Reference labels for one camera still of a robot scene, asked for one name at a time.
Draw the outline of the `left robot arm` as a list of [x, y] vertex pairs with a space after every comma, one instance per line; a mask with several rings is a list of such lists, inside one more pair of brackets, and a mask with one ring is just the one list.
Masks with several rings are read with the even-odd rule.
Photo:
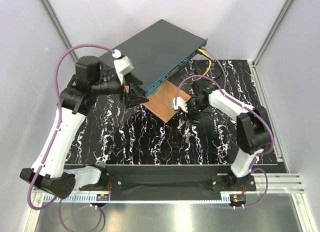
[[65, 199], [74, 189], [92, 185], [98, 190], [108, 184], [103, 165], [84, 165], [65, 169], [65, 161], [75, 135], [100, 95], [120, 96], [127, 108], [145, 103], [148, 98], [136, 91], [142, 81], [132, 74], [130, 59], [114, 56], [117, 78], [103, 81], [104, 66], [95, 56], [84, 56], [75, 65], [75, 74], [58, 93], [58, 108], [45, 145], [32, 167], [21, 170], [22, 180], [55, 198]]

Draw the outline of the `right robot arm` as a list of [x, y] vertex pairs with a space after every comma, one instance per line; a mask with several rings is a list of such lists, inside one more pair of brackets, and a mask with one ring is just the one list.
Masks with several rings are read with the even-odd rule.
[[198, 122], [200, 113], [211, 106], [224, 112], [236, 122], [238, 152], [229, 172], [222, 178], [226, 186], [238, 190], [248, 180], [253, 164], [265, 149], [273, 150], [274, 137], [268, 113], [264, 107], [252, 107], [225, 90], [214, 89], [204, 80], [191, 83], [194, 96], [186, 102], [185, 117]]

